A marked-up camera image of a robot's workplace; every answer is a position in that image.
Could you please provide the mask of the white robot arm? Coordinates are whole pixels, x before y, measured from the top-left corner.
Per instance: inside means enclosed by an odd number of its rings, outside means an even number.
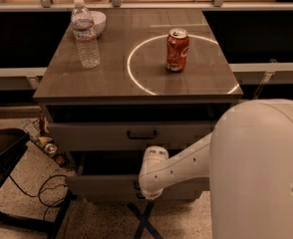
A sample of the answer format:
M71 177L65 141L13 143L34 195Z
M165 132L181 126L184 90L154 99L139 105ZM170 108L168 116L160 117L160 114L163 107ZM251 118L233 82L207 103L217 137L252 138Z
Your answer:
M149 147L139 184L145 198L156 199L204 175L213 239L293 239L293 101L240 103L174 157Z

